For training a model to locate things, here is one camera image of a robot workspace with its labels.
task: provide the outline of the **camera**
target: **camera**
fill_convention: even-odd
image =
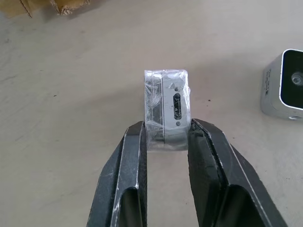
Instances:
[[[285,50],[264,70],[261,109],[268,115],[303,121],[303,51]]]

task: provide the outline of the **black clamp jaw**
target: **black clamp jaw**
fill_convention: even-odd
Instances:
[[[147,226],[146,158],[138,122],[102,170],[87,227]],[[188,164],[200,227],[287,227],[254,168],[214,125],[192,120]]]

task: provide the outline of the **concrete floor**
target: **concrete floor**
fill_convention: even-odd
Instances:
[[[303,49],[303,1],[92,2],[1,17],[0,226],[85,226],[103,165],[143,119],[144,69],[187,69],[192,117],[225,132],[301,227],[303,125],[264,115],[259,94],[263,68]],[[149,154],[148,190],[149,226],[197,226],[186,153]]]

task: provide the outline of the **cardboard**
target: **cardboard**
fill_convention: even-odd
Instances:
[[[71,14],[73,10],[90,4],[90,0],[0,0],[0,11],[7,17],[27,13],[33,16],[33,11],[51,4],[59,15]]]

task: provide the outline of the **clear plastic film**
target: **clear plastic film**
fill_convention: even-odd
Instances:
[[[190,89],[186,70],[145,71],[145,128],[148,148],[187,149]]]

